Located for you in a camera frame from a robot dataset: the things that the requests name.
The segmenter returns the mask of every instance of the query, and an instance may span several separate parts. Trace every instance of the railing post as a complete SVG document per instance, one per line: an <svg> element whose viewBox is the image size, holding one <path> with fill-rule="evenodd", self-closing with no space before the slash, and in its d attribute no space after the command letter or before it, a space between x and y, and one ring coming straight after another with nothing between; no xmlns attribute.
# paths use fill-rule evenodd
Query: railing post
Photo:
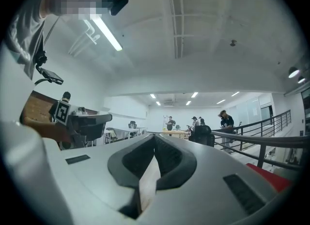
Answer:
<svg viewBox="0 0 310 225"><path fill-rule="evenodd" d="M266 146L265 145L261 145L260 155L258 157L257 167L260 167L260 168L263 167L265 153L266 153Z"/></svg>
<svg viewBox="0 0 310 225"><path fill-rule="evenodd" d="M242 141L240 142L240 151L242 151Z"/></svg>

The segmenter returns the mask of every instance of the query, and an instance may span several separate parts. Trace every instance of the red object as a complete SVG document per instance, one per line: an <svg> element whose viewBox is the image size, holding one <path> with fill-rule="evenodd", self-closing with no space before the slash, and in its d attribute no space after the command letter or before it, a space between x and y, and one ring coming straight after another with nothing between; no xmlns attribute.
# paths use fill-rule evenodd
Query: red object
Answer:
<svg viewBox="0 0 310 225"><path fill-rule="evenodd" d="M247 166L262 175L277 190L277 192L284 190L286 187L292 184L290 180L261 169L260 167L257 167L253 164L247 163Z"/></svg>

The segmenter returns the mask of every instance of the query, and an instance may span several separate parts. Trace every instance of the wooden table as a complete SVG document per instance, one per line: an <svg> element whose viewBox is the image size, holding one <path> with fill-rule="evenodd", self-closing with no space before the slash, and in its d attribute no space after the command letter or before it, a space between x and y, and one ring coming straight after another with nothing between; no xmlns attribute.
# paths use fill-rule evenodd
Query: wooden table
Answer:
<svg viewBox="0 0 310 225"><path fill-rule="evenodd" d="M185 140L188 140L188 137L189 137L189 132L185 132L182 130L170 130L170 131L165 130L160 133L163 135L171 135L173 137L177 137L177 138L185 139Z"/></svg>

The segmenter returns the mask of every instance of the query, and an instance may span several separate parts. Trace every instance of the smoke detector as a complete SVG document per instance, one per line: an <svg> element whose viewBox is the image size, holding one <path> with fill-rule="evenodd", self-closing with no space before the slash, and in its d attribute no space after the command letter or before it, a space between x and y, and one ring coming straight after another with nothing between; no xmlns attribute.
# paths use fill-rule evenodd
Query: smoke detector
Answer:
<svg viewBox="0 0 310 225"><path fill-rule="evenodd" d="M231 47L234 47L234 46L236 46L236 44L237 44L237 41L236 41L236 40L232 40L230 46L231 46Z"/></svg>

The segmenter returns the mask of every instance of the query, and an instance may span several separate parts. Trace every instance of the black fisheye border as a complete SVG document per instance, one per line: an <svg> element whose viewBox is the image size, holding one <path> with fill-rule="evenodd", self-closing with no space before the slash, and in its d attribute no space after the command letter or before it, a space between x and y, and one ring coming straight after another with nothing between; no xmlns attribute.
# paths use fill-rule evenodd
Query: black fisheye border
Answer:
<svg viewBox="0 0 310 225"><path fill-rule="evenodd" d="M1 27L0 35L3 39L6 29L9 25L11 18L16 10L19 8L23 0L1 0ZM310 13L307 7L309 7L309 0L284 0L290 7L291 11L295 15L304 35L310 42L310 30L309 21ZM307 165L302 172L300 180L296 183L294 189L290 193L285 203L279 209L269 217L264 224L281 223L288 224L291 222L300 223L303 220L308 220L309 205L307 202L310 198L310 166L309 159ZM1 186L3 194L6 196L3 198L3 206L1 218L9 218L11 223L18 223L20 220L23 222L29 222L31 224L43 224L39 218L30 211L27 206L27 202L21 199L21 196L15 189L13 182L11 181L2 159L0 159L0 174L1 174Z"/></svg>

